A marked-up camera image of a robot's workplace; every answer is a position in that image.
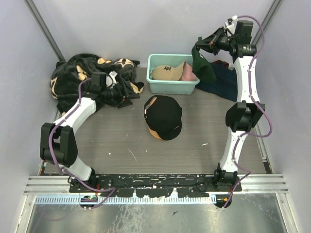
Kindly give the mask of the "green baseball cap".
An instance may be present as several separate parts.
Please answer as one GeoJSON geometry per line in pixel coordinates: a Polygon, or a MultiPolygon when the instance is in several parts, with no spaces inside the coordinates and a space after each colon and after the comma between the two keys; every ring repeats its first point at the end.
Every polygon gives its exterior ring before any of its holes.
{"type": "Polygon", "coordinates": [[[206,83],[216,82],[217,78],[212,69],[211,64],[194,46],[191,50],[192,54],[192,72],[201,81],[206,83]]]}

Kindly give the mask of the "navy blue sweater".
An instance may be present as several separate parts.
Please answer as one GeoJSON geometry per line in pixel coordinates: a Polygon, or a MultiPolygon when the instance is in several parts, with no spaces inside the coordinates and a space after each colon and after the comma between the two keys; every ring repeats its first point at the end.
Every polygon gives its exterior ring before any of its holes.
{"type": "Polygon", "coordinates": [[[234,68],[229,68],[229,63],[216,60],[211,67],[216,76],[216,82],[200,81],[196,88],[217,95],[223,99],[236,102],[238,95],[237,74],[234,68]]]}

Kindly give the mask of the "teal plastic bin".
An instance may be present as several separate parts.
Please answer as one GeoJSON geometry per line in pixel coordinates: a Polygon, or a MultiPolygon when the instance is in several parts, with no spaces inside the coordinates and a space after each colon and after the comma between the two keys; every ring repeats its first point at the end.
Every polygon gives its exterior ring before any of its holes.
{"type": "Polygon", "coordinates": [[[158,81],[153,80],[151,77],[152,70],[157,66],[170,65],[176,67],[183,61],[192,67],[192,55],[188,54],[151,54],[148,58],[148,68],[146,80],[150,84],[151,92],[154,94],[185,94],[190,95],[196,85],[200,82],[197,78],[196,81],[158,81]]]}

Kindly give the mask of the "black floral fleece blanket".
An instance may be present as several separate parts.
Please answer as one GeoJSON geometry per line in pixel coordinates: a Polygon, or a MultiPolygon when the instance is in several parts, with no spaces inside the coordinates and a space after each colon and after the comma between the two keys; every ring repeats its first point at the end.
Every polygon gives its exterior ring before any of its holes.
{"type": "Polygon", "coordinates": [[[64,115],[78,100],[78,86],[81,82],[91,77],[93,72],[118,74],[119,78],[135,92],[143,91],[144,83],[136,82],[136,67],[139,61],[120,58],[115,61],[105,60],[95,54],[77,54],[67,62],[58,62],[51,77],[52,97],[58,101],[57,109],[64,115]]]}

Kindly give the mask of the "black baseball cap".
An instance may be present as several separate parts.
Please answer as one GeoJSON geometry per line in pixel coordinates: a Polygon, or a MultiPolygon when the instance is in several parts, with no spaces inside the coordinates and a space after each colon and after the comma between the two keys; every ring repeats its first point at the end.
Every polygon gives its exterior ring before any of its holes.
{"type": "Polygon", "coordinates": [[[156,131],[162,140],[175,139],[182,130],[182,107],[169,96],[153,95],[143,107],[148,128],[156,131]]]}

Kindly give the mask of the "wooden hat stand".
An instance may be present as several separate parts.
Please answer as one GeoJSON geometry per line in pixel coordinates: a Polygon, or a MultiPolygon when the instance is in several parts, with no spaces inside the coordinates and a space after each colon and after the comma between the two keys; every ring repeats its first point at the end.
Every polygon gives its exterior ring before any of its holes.
{"type": "Polygon", "coordinates": [[[157,138],[157,139],[159,139],[159,140],[162,140],[162,138],[158,135],[158,133],[157,133],[156,131],[153,131],[153,130],[150,129],[150,128],[148,128],[148,130],[149,130],[150,134],[151,134],[153,137],[155,137],[155,138],[157,138]]]}

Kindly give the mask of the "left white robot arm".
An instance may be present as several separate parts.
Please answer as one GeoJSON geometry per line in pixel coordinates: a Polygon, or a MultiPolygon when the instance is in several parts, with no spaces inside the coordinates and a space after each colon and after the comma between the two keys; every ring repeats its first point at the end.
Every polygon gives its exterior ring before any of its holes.
{"type": "Polygon", "coordinates": [[[60,174],[68,174],[86,192],[93,192],[98,179],[95,170],[79,158],[75,134],[104,105],[132,105],[143,87],[143,83],[126,81],[114,71],[94,72],[78,85],[78,99],[69,111],[54,123],[42,125],[40,158],[55,165],[60,174]]]}

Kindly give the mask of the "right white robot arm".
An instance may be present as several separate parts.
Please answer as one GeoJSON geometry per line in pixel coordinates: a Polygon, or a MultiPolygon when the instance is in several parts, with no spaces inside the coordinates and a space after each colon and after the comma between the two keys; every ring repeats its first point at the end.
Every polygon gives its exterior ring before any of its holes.
{"type": "Polygon", "coordinates": [[[207,38],[199,37],[192,50],[204,50],[217,55],[227,51],[232,57],[237,75],[237,100],[225,115],[228,138],[224,154],[214,171],[212,183],[218,191],[225,191],[238,182],[238,162],[243,143],[265,111],[256,87],[255,67],[257,47],[251,44],[253,22],[231,17],[207,38]]]}

